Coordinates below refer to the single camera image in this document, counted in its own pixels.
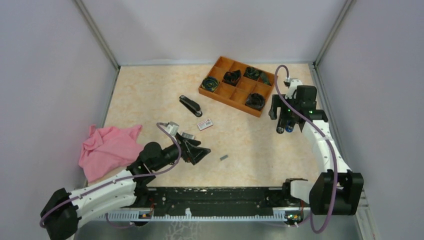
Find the black stapler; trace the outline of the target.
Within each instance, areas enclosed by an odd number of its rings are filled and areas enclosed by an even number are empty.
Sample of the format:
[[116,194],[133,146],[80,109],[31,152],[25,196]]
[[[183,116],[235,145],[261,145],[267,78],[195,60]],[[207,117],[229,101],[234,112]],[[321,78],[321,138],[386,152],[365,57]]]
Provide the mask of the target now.
[[179,102],[183,104],[196,117],[200,118],[203,115],[200,105],[185,95],[179,96]]

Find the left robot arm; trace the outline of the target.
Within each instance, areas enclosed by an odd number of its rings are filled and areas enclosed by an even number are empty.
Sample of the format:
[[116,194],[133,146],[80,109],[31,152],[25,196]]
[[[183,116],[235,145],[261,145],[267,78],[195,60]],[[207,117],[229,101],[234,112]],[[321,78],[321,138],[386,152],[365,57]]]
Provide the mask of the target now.
[[51,240],[67,240],[110,211],[133,204],[144,207],[150,200],[147,184],[157,175],[170,171],[180,160],[196,165],[211,152],[200,141],[180,134],[171,140],[173,144],[166,148],[147,143],[132,164],[101,182],[71,192],[56,190],[40,213],[40,227]]

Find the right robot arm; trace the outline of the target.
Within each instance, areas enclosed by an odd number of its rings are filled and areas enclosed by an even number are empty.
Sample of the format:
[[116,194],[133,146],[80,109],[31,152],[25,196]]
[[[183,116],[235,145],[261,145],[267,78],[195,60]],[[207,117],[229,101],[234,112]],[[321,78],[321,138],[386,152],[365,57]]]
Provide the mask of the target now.
[[329,119],[317,108],[317,89],[298,85],[289,90],[291,96],[274,94],[269,116],[277,120],[278,134],[290,133],[296,126],[310,142],[320,175],[312,183],[302,178],[288,178],[283,184],[281,199],[287,206],[300,200],[315,215],[326,215],[329,209],[336,216],[352,216],[358,209],[364,186],[361,173],[353,172],[345,163],[332,137]]

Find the tray of staple strips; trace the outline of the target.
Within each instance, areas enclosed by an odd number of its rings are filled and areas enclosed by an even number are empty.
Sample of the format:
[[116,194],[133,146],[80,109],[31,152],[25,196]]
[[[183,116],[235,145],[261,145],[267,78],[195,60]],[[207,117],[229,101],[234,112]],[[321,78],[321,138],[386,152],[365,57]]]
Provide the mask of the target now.
[[186,133],[186,132],[182,132],[181,136],[184,137],[184,138],[187,138],[187,139],[191,139],[191,140],[194,140],[196,138],[193,134]]

